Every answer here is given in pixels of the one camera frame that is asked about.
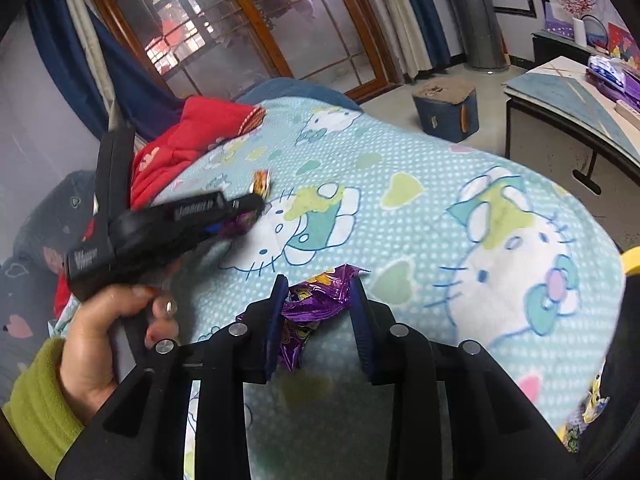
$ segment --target brown lid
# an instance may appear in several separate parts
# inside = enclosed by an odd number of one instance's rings
[[[471,83],[458,77],[437,77],[430,79],[414,92],[415,97],[427,98],[457,105],[476,89]]]

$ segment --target green sleeve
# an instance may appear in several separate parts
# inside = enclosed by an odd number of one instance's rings
[[[4,416],[43,471],[54,477],[58,464],[82,431],[58,384],[64,340],[45,341],[33,364],[15,381]]]

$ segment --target hello kitty bed sheet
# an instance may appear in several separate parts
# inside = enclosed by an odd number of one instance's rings
[[[207,153],[157,202],[247,192],[271,170],[249,234],[174,277],[183,341],[348,263],[370,298],[429,339],[484,345],[553,428],[583,398],[612,337],[624,276],[612,241],[564,189],[495,155],[305,98],[263,103],[257,130]],[[348,314],[322,322],[295,374],[245,386],[252,478],[382,478],[392,388],[360,371]],[[185,476],[193,478],[197,387]]]

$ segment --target red cloth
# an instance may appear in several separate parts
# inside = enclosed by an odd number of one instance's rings
[[[147,206],[203,153],[261,124],[264,113],[263,108],[256,106],[202,96],[189,97],[180,122],[136,154],[132,168],[131,208],[142,209]],[[62,274],[53,307],[56,319],[62,314],[70,295],[65,275]]]

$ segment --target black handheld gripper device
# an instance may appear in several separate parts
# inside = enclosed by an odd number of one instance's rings
[[[113,283],[137,283],[147,271],[164,267],[215,237],[225,223],[244,214],[259,215],[264,209],[258,194],[227,200],[222,192],[214,191],[131,210],[134,137],[135,130],[127,125],[106,132],[100,140],[93,232],[65,259],[69,289],[80,301]],[[147,316],[142,311],[112,329],[119,380],[146,353]]]
[[[241,322],[206,341],[158,342],[72,445],[56,480],[182,480],[193,380],[201,381],[195,477],[249,480],[242,383],[266,384],[275,370],[287,289],[278,275],[269,298],[250,304]],[[350,301],[362,370],[372,386],[395,385],[380,478],[444,478],[439,381],[451,433],[447,478],[579,478],[556,434],[481,345],[434,343],[396,323],[386,304],[367,299],[358,277],[351,280]]]

